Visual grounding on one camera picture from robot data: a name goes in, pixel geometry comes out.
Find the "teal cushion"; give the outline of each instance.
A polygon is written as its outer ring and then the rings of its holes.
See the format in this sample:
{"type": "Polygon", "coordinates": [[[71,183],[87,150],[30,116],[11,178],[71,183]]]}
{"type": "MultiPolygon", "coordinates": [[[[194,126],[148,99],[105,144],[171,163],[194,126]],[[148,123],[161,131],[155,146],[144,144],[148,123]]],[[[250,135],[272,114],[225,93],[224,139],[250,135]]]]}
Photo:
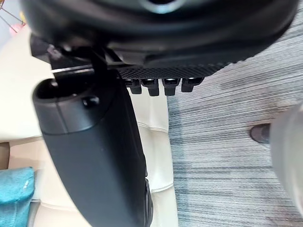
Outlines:
{"type": "Polygon", "coordinates": [[[31,167],[0,170],[0,226],[26,227],[35,178],[31,167]]]}

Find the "blurry object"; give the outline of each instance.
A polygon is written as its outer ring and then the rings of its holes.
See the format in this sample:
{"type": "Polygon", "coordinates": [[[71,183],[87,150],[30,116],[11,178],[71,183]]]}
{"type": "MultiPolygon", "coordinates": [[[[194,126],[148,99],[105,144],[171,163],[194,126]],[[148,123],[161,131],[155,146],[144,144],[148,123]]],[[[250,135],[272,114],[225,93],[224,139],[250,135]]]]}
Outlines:
{"type": "Polygon", "coordinates": [[[270,126],[273,167],[303,215],[303,103],[281,114],[270,126]]]}
{"type": "Polygon", "coordinates": [[[8,10],[4,9],[4,2],[5,0],[0,0],[0,10],[4,11],[5,13],[7,13],[8,15],[10,15],[11,17],[15,18],[19,23],[17,24],[13,24],[11,25],[5,18],[3,18],[1,15],[0,15],[0,19],[2,21],[4,21],[5,24],[7,24],[9,26],[9,33],[14,36],[16,35],[23,27],[24,25],[26,24],[26,20],[25,20],[25,17],[23,15],[23,13],[21,12],[20,13],[20,17],[21,19],[19,19],[18,17],[16,17],[15,15],[13,15],[12,13],[10,13],[8,10]]]}

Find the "gray carpet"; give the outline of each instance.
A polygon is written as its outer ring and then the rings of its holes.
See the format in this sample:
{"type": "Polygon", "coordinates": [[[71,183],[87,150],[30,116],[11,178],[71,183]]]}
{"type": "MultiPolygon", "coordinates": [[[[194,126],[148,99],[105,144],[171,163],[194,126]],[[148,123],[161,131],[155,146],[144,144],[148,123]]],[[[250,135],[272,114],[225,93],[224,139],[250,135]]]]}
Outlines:
{"type": "Polygon", "coordinates": [[[272,47],[168,98],[180,227],[303,227],[269,149],[248,134],[300,101],[303,4],[272,47]]]}

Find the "black shoe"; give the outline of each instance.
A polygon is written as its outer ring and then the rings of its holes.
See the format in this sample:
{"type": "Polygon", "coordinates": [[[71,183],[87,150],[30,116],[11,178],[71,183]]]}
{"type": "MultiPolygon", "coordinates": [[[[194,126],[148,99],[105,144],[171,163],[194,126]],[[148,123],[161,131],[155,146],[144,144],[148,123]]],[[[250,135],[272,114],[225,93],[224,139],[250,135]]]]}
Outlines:
{"type": "Polygon", "coordinates": [[[250,137],[258,143],[269,144],[270,124],[258,124],[251,128],[250,137]]]}

